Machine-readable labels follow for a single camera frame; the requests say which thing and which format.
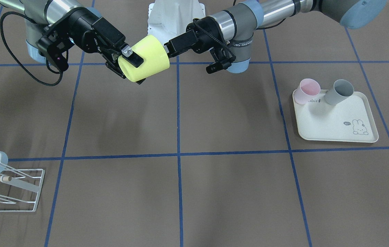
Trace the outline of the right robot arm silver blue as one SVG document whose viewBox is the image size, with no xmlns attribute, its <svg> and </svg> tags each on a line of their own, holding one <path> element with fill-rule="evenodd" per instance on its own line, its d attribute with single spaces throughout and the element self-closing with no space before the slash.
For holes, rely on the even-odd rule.
<svg viewBox="0 0 389 247">
<path fill-rule="evenodd" d="M 42 85 L 56 86 L 60 83 L 63 73 L 69 68 L 69 49 L 73 46 L 89 54 L 99 53 L 105 59 L 107 68 L 122 78 L 126 78 L 127 73 L 121 69 L 119 59 L 135 68 L 144 63 L 116 27 L 96 10 L 83 6 L 77 0 L 0 0 L 0 6 L 9 9 L 0 17 L 3 44 L 14 61 Z M 25 19 L 29 55 L 59 76 L 55 83 L 37 79 L 11 51 L 3 27 L 10 15 Z"/>
</svg>

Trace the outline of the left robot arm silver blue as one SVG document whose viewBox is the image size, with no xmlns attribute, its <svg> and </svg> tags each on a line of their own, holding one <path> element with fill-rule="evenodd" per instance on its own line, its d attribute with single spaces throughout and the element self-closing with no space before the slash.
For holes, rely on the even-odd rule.
<svg viewBox="0 0 389 247">
<path fill-rule="evenodd" d="M 246 0 L 201 19 L 164 44 L 169 58 L 188 50 L 209 51 L 214 62 L 207 73 L 242 73 L 248 69 L 254 31 L 273 28 L 299 13 L 318 11 L 341 26 L 358 29 L 378 16 L 385 0 Z"/>
</svg>

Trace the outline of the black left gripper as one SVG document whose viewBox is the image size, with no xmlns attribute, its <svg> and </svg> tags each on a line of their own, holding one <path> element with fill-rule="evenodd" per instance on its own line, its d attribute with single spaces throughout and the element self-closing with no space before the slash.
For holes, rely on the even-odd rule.
<svg viewBox="0 0 389 247">
<path fill-rule="evenodd" d="M 219 24 L 212 17 L 193 19 L 186 32 L 163 44 L 168 58 L 173 58 L 188 50 L 197 54 L 209 51 L 214 62 L 207 66 L 208 74 L 228 69 L 236 59 L 231 46 L 226 44 Z"/>
</svg>

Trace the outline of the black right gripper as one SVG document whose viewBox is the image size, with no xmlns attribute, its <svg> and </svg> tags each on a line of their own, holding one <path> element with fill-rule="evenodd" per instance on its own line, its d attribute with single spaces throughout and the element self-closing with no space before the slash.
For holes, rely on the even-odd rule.
<svg viewBox="0 0 389 247">
<path fill-rule="evenodd" d="M 50 64 L 60 72 L 69 68 L 63 53 L 76 45 L 86 53 L 99 53 L 106 66 L 122 78 L 126 78 L 118 65 L 122 55 L 133 67 L 138 68 L 144 59 L 125 42 L 126 37 L 103 17 L 97 17 L 89 9 L 75 8 L 55 22 L 36 46 Z M 141 85 L 146 79 L 135 83 Z"/>
</svg>

